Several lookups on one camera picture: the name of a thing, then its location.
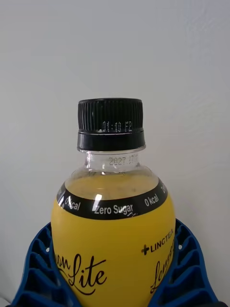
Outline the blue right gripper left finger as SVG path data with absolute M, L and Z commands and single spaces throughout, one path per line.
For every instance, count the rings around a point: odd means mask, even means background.
M 31 242 L 12 307 L 73 307 L 75 298 L 54 264 L 50 223 Z

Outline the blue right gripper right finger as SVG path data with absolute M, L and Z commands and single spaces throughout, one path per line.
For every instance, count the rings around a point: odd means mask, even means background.
M 149 306 L 201 307 L 216 302 L 200 244 L 191 230 L 176 220 L 173 260 Z

